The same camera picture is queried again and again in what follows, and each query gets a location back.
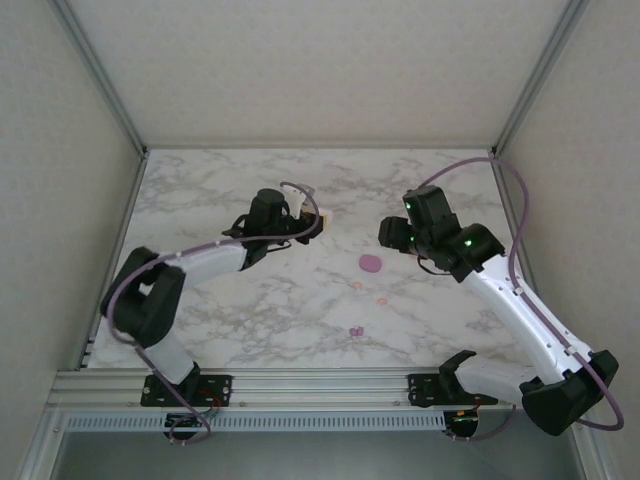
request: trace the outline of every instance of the vent grille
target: vent grille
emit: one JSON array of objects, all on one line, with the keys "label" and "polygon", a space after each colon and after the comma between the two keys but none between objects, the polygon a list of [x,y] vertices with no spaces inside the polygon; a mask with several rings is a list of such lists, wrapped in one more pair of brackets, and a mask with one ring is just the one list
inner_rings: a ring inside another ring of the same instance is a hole
[{"label": "vent grille", "polygon": [[[77,413],[69,418],[67,432],[158,432],[168,431],[166,414]],[[344,432],[443,430],[442,412],[229,412],[211,422],[219,432]],[[178,432],[204,430],[177,428]]]}]

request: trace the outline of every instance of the white marble surface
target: white marble surface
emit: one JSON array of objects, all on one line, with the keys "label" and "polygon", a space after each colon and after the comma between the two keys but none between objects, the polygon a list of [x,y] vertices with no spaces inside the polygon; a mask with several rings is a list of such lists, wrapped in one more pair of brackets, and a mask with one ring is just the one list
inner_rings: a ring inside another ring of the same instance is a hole
[{"label": "white marble surface", "polygon": [[[509,333],[473,294],[431,277],[415,257],[379,246],[380,220],[403,215],[402,194],[470,150],[156,150],[127,232],[123,257],[146,245],[184,249],[218,238],[263,187],[282,180],[316,189],[333,221],[308,246],[267,256],[242,273],[182,295],[174,330],[202,367],[435,366],[470,348],[525,362]],[[438,182],[461,224],[480,222],[510,245],[489,165]],[[377,274],[361,254],[382,258]],[[354,282],[362,284],[356,290]],[[384,298],[386,305],[377,300]],[[361,337],[349,328],[364,327]],[[89,367],[141,367],[105,327]]]}]

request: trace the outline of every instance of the floor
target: floor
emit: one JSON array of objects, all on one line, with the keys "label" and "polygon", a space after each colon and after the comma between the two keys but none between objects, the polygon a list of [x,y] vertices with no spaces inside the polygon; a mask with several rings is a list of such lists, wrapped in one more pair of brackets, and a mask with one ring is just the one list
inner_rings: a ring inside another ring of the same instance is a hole
[{"label": "floor", "polygon": [[[504,412],[481,414],[484,429]],[[493,439],[440,432],[220,433],[185,448],[157,433],[65,436],[54,479],[583,480],[570,434],[551,437],[524,413]]]},{"label": "floor", "polygon": [[[404,214],[402,195],[471,150],[154,150],[123,256],[146,245],[174,251],[215,240],[264,187],[282,180],[315,188],[333,212],[310,245],[270,254],[242,273],[185,291],[174,324],[202,367],[314,368],[435,366],[461,349],[526,363],[492,312],[415,257],[380,247],[380,221]],[[473,165],[437,184],[462,225],[510,235],[491,168]],[[359,268],[377,255],[379,273]],[[363,327],[362,336],[350,329]],[[142,367],[104,320],[90,368]]]}]

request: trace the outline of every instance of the marble tabletop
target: marble tabletop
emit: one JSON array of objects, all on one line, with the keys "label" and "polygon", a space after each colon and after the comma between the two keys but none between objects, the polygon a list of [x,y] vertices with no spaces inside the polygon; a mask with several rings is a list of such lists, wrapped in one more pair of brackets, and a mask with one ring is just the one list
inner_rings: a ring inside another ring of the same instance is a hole
[{"label": "marble tabletop", "polygon": [[[309,245],[268,255],[254,267],[183,293],[174,331],[201,367],[315,368],[437,366],[461,349],[528,363],[495,315],[415,257],[380,247],[380,220],[404,215],[401,197],[472,150],[154,150],[121,261],[140,245],[174,251],[215,240],[260,188],[288,180],[315,188],[333,212]],[[461,225],[510,234],[488,164],[443,177]],[[362,254],[382,270],[360,269]],[[363,327],[361,336],[350,329]],[[142,367],[100,325],[89,368]]]}]

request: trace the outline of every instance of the pink blob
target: pink blob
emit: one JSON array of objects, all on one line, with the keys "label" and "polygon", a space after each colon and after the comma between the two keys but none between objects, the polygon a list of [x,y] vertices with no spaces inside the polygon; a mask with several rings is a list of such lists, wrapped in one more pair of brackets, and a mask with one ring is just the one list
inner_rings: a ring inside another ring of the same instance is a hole
[{"label": "pink blob", "polygon": [[359,264],[365,272],[378,273],[382,268],[382,260],[375,255],[362,255]]}]

